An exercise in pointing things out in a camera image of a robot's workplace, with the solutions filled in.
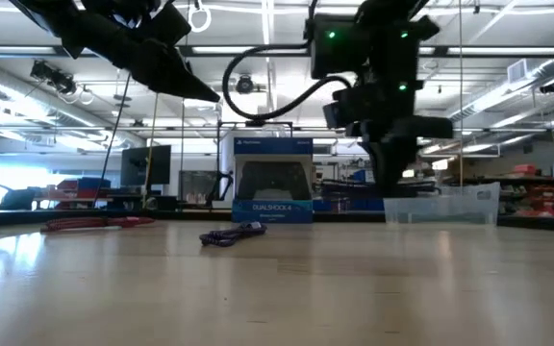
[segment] red cable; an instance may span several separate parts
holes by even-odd
[[[48,221],[41,230],[43,232],[55,232],[60,230],[102,228],[109,226],[130,228],[153,222],[155,222],[155,220],[149,217],[70,217]]]

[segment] product box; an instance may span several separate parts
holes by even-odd
[[[313,222],[310,138],[236,137],[234,149],[234,222]]]

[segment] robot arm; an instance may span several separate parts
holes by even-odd
[[[132,77],[159,93],[217,102],[219,96],[193,76],[175,43],[191,31],[172,5],[160,0],[10,0],[40,28],[62,40],[73,59],[85,48],[127,69]]]

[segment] monitor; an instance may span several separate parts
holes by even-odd
[[[170,145],[153,147],[150,185],[170,184],[170,152]],[[121,185],[144,185],[149,148],[123,150],[121,154]]]

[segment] clear plastic bin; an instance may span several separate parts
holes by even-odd
[[[466,222],[497,224],[499,183],[441,187],[441,196],[387,198],[384,200],[389,224],[420,222]]]

